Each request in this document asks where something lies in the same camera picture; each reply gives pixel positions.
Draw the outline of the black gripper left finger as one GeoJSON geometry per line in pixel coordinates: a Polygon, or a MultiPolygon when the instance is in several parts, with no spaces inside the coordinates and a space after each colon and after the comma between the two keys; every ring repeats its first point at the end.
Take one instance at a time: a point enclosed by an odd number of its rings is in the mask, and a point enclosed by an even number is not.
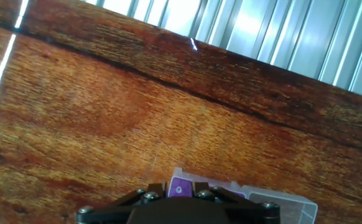
{"type": "Polygon", "coordinates": [[[165,182],[149,184],[146,188],[133,190],[103,207],[95,208],[86,205],[79,208],[76,212],[76,223],[127,223],[135,208],[166,197],[167,184],[165,182]]]}

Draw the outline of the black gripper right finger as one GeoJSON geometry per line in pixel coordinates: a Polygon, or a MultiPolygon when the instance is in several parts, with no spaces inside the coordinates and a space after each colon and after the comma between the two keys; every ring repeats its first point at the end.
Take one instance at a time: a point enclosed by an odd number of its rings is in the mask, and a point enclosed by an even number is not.
{"type": "Polygon", "coordinates": [[[192,182],[193,198],[206,200],[225,212],[230,223],[280,224],[281,206],[274,202],[252,202],[208,182],[192,182]]]}

